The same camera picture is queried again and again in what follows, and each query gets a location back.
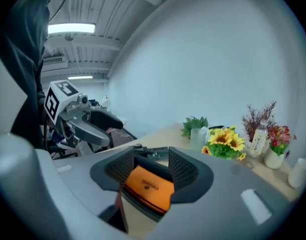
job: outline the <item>table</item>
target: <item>table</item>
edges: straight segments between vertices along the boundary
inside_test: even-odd
[[[168,146],[189,149],[189,139],[181,136],[182,132],[180,129],[182,128],[182,124],[175,123],[143,138],[114,147],[114,149],[133,146],[135,144],[141,144],[149,148]],[[291,171],[291,167],[286,161],[282,163],[281,168],[278,170],[269,169],[264,165],[263,161],[257,161],[251,157],[247,157],[244,162],[245,161],[251,162],[254,165],[252,171],[279,190],[289,201],[293,201],[298,198],[298,190],[293,189],[287,182],[287,176]]]

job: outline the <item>person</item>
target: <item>person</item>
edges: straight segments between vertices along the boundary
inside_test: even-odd
[[[10,75],[27,94],[11,132],[43,149],[39,125],[45,123],[45,94],[41,85],[44,44],[48,36],[50,0],[17,3],[0,26],[0,58]]]

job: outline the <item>flower bouquet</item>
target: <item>flower bouquet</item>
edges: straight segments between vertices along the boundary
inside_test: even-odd
[[[286,148],[292,139],[296,140],[296,136],[291,136],[287,126],[275,126],[269,130],[268,137],[270,149],[264,158],[265,165],[271,169],[278,169],[284,160]]]
[[[246,154],[241,152],[245,147],[244,139],[239,137],[235,128],[211,129],[210,139],[203,147],[202,153],[227,160],[243,160],[246,157]]]

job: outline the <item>ceiling light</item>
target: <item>ceiling light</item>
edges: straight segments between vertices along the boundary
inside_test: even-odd
[[[48,26],[48,34],[60,33],[60,32],[84,32],[94,33],[95,24],[90,23],[65,23],[65,24],[53,24]]]
[[[85,75],[85,76],[70,76],[68,79],[69,80],[74,80],[74,79],[92,79],[92,75]]]

